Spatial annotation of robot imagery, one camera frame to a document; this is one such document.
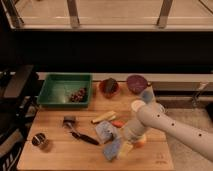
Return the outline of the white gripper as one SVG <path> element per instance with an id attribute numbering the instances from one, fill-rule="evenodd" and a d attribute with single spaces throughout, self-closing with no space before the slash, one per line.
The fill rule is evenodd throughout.
<path id="1" fill-rule="evenodd" d="M 122 135 L 127 141 L 122 143 L 117 158 L 121 159 L 126 157 L 133 149 L 133 145 L 131 143 L 137 142 L 146 131 L 147 128 L 136 117 L 127 121 L 122 127 Z"/>

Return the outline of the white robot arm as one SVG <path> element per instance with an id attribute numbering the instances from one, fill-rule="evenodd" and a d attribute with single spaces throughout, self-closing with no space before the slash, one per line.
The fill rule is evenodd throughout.
<path id="1" fill-rule="evenodd" d="M 148 104 L 140 100 L 131 103 L 134 116 L 121 129 L 122 137 L 136 142 L 149 128 L 163 131 L 206 159 L 213 162 L 213 133 L 186 125 L 168 117 L 164 107 L 157 102 Z"/>

